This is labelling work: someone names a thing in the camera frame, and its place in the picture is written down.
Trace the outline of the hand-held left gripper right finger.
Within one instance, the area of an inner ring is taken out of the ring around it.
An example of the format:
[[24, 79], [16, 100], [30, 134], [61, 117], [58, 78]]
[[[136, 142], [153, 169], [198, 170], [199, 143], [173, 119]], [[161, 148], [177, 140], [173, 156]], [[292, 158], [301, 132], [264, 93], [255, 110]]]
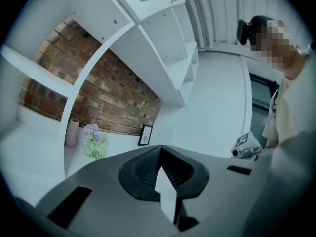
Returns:
[[168, 146], [161, 147], [161, 166], [178, 198], [198, 197], [209, 181], [204, 164]]

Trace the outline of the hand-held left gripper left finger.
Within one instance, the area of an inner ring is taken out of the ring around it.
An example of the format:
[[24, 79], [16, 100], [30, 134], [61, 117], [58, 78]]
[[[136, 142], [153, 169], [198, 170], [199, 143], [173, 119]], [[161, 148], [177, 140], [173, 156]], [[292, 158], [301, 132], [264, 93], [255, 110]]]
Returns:
[[119, 170], [120, 184], [138, 200], [160, 201], [160, 193], [155, 191], [161, 168], [160, 151], [161, 146], [145, 148], [143, 153], [125, 162]]

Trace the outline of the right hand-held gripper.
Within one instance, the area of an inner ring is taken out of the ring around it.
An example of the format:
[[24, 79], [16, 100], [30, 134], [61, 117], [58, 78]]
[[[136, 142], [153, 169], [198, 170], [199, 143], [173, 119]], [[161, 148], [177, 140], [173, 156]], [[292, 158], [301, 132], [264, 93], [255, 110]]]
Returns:
[[262, 146], [251, 131], [239, 137], [231, 149], [232, 158], [257, 161]]

